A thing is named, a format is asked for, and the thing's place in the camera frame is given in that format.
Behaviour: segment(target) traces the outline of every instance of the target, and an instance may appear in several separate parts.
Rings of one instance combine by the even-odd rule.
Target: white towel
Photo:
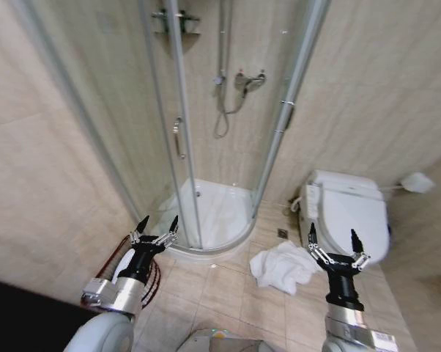
[[[291,296],[297,292],[296,283],[308,284],[321,270],[304,248],[291,241],[258,253],[250,260],[250,269],[259,287],[271,285]]]

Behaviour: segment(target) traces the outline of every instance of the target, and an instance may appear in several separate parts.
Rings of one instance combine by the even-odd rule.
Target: tiled floor
[[[158,255],[161,291],[138,319],[133,351],[175,351],[191,331],[214,327],[287,351],[320,351],[327,311],[324,273],[289,296],[271,287],[258,288],[249,271],[255,254],[283,241],[276,236],[278,227],[288,230],[289,239],[300,245],[297,221],[284,213],[286,208],[263,202],[251,242],[215,268]],[[394,334],[400,351],[417,351],[379,267],[357,276],[355,284],[366,306],[367,324]]]

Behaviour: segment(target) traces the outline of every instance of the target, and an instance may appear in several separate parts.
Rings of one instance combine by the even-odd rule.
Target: toilet seat lid
[[[322,196],[322,219],[326,229],[323,235],[329,242],[344,254],[352,255],[351,229],[354,229],[371,261],[383,259],[389,246],[385,202],[327,189]]]

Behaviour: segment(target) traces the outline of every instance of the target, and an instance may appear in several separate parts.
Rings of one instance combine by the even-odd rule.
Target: shower hose
[[[229,115],[233,115],[236,114],[237,112],[240,111],[240,109],[243,106],[243,103],[245,102],[246,98],[247,98],[247,88],[245,87],[242,93],[242,100],[240,101],[240,103],[238,104],[238,106],[231,111],[226,111],[226,96],[225,94],[222,95],[222,98],[220,99],[220,112],[218,115],[218,119],[215,122],[215,127],[214,127],[214,137],[215,138],[223,138],[227,135],[227,133],[229,132],[229,128],[230,128],[230,124],[229,124]],[[224,120],[225,125],[226,125],[226,129],[223,133],[219,133],[219,126],[221,124],[221,120]]]

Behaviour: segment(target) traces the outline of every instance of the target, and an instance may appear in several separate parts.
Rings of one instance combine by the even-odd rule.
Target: metal frame
[[[77,116],[82,117],[79,119],[79,123],[84,133],[89,137],[91,141],[90,144],[99,158],[100,164],[103,165],[104,170],[109,175],[111,182],[118,191],[133,220],[139,222],[142,218],[133,198],[122,182],[118,169],[111,160],[105,145],[91,123],[89,112],[86,110],[85,104],[81,100],[72,79],[67,74],[65,66],[59,58],[53,43],[49,40],[46,30],[34,10],[34,6],[29,0],[12,0],[11,4],[19,21],[29,34],[35,48],[38,50],[40,57],[44,59],[51,76],[58,84],[59,89],[64,93],[64,99],[67,101],[68,106]]]
[[[163,103],[160,96],[158,77],[155,72],[155,61],[151,51],[151,40],[149,37],[149,25],[147,20],[147,11],[144,10],[144,0],[138,0],[140,17],[142,26],[144,31],[146,32],[144,42],[147,47],[147,52],[149,53],[149,64],[151,66],[152,71],[152,80],[154,81],[156,98],[157,98],[157,108],[159,109],[159,116],[162,119],[163,126],[165,126],[165,115],[163,113]],[[270,150],[267,155],[266,163],[264,165],[262,176],[258,183],[258,188],[256,191],[255,200],[253,202],[253,216],[249,225],[242,231],[239,237],[228,243],[222,247],[216,249],[189,249],[182,246],[172,246],[175,252],[188,253],[188,254],[196,254],[198,256],[207,257],[210,255],[223,254],[227,251],[234,250],[244,241],[246,241],[251,234],[251,230],[256,222],[256,214],[258,212],[259,204],[264,194],[264,190],[266,188],[266,184],[268,178],[270,176],[271,170],[273,168],[273,164],[275,158],[278,154],[278,149],[281,144],[281,140],[283,138],[283,134],[287,129],[287,125],[290,119],[290,114],[293,109],[294,100],[297,97],[297,93],[299,91],[300,85],[303,80],[303,76],[305,75],[305,70],[308,64],[308,60],[310,59],[311,52],[313,51],[315,38],[318,34],[320,25],[325,16],[327,6],[329,4],[329,0],[309,0],[307,6],[307,12],[305,14],[305,31],[303,35],[298,38],[297,41],[297,54],[295,56],[295,66],[292,71],[292,76],[290,79],[289,87],[287,89],[285,97],[283,97],[283,105],[279,112],[278,121],[276,127],[273,131],[273,140],[270,144]],[[42,57],[45,59],[48,68],[51,70],[53,77],[58,82],[62,91],[66,94],[65,96],[69,100],[70,106],[74,109],[75,113],[83,118],[81,121],[83,122],[84,129],[90,139],[93,141],[92,145],[94,149],[96,149],[97,154],[100,156],[100,161],[105,165],[105,170],[111,176],[111,179],[116,187],[119,190],[119,193],[123,200],[125,201],[128,210],[130,211],[133,218],[138,221],[140,220],[140,214],[138,214],[137,208],[132,200],[130,193],[125,188],[124,183],[122,182],[121,176],[119,175],[114,163],[111,161],[110,155],[106,151],[104,144],[102,143],[100,137],[98,136],[95,127],[91,123],[89,119],[89,113],[85,108],[84,102],[80,99],[77,89],[74,87],[72,80],[70,79],[67,71],[64,68],[64,65],[59,58],[56,50],[53,47],[51,41],[47,38],[45,29],[34,11],[33,5],[31,5],[29,0],[12,0],[12,5],[15,8],[18,17],[20,18],[22,24],[25,26],[27,32],[30,34],[31,38],[34,41],[38,51],[42,54]],[[199,234],[199,240],[202,247],[202,237],[201,237],[201,229],[199,224],[199,212],[196,201],[196,185],[194,182],[194,162],[193,162],[193,150],[190,139],[190,118],[188,111],[188,97],[186,92],[186,81],[185,81],[185,68],[183,64],[183,53],[182,53],[182,43],[181,43],[181,33],[179,30],[179,19],[177,17],[178,7],[177,0],[166,0],[166,6],[168,9],[168,24],[170,28],[170,41],[172,52],[175,58],[175,68],[177,72],[177,80],[180,94],[180,101],[182,105],[182,115],[183,122],[182,123],[182,132],[185,138],[185,143],[187,145],[187,154],[188,154],[188,170],[190,175],[190,183],[191,188],[193,189],[193,201],[195,205],[195,216],[196,216],[196,226]],[[177,178],[174,169],[174,162],[171,155],[170,144],[168,142],[168,135],[166,128],[164,128],[163,138],[165,140],[167,150],[168,150],[168,159],[170,163],[171,172],[174,179],[175,191],[177,195],[177,201],[180,211],[180,216],[183,219],[183,209],[182,203],[179,198],[179,188],[177,184]]]
[[[270,145],[270,151],[267,155],[266,164],[263,168],[262,176],[259,180],[258,191],[256,192],[256,198],[254,200],[253,217],[258,213],[259,204],[262,200],[264,190],[266,189],[267,181],[271,175],[274,161],[279,151],[279,146],[284,135],[284,131],[287,129],[292,109],[294,108],[295,98],[302,84],[305,70],[307,68],[308,60],[311,57],[311,53],[314,49],[315,38],[322,25],[323,19],[329,0],[309,0],[307,6],[307,13],[305,18],[307,22],[305,24],[305,31],[297,41],[297,54],[295,60],[294,70],[292,71],[289,87],[287,89],[286,96],[283,98],[281,111],[279,112],[278,123],[274,130],[274,137]]]
[[[196,185],[194,183],[194,162],[193,162],[193,148],[191,143],[191,134],[190,134],[190,114],[188,111],[188,95],[186,92],[186,80],[185,80],[185,64],[183,62],[183,49],[182,49],[182,34],[179,29],[179,18],[177,17],[178,13],[178,4],[177,0],[166,0],[167,6],[167,19],[168,19],[168,28],[170,32],[170,43],[171,43],[171,51],[174,55],[175,68],[177,72],[177,82],[178,82],[178,91],[179,98],[182,104],[182,132],[185,138],[186,145],[186,153],[188,161],[188,171],[190,175],[190,183],[191,188],[193,190],[193,202],[194,202],[194,211],[196,217],[196,229],[198,231],[199,243],[201,248],[203,247],[202,236],[201,236],[201,226],[199,224],[199,212],[198,212],[198,202],[196,200]]]
[[[154,56],[152,55],[152,40],[151,40],[151,37],[149,34],[150,30],[151,30],[150,25],[149,25],[149,16],[148,16],[149,12],[146,9],[146,5],[147,5],[147,1],[138,0],[139,18],[141,19],[141,23],[142,23],[142,26],[144,29],[144,45],[146,46],[146,49],[147,49],[147,56],[149,57],[149,65],[150,65],[150,69],[151,69],[152,80],[153,80],[154,86],[155,86],[155,97],[157,99],[157,109],[159,111],[159,118],[160,118],[160,122],[162,124],[163,140],[166,145],[166,150],[167,150],[167,154],[168,154],[168,161],[170,163],[171,177],[173,178],[173,181],[174,181],[175,196],[177,197],[179,215],[181,218],[181,224],[183,226],[183,232],[186,236],[186,241],[188,242],[188,245],[191,246],[190,239],[188,237],[188,231],[186,230],[186,225],[185,225],[185,215],[183,213],[182,201],[181,201],[180,194],[179,194],[179,186],[178,186],[177,176],[175,174],[174,160],[171,156],[170,142],[168,141],[168,132],[165,127],[166,126],[166,116],[163,112],[163,103],[162,103],[162,97],[160,96],[160,85],[159,85],[159,80],[158,80],[158,76],[157,76],[157,70],[155,68],[155,59],[154,59]]]

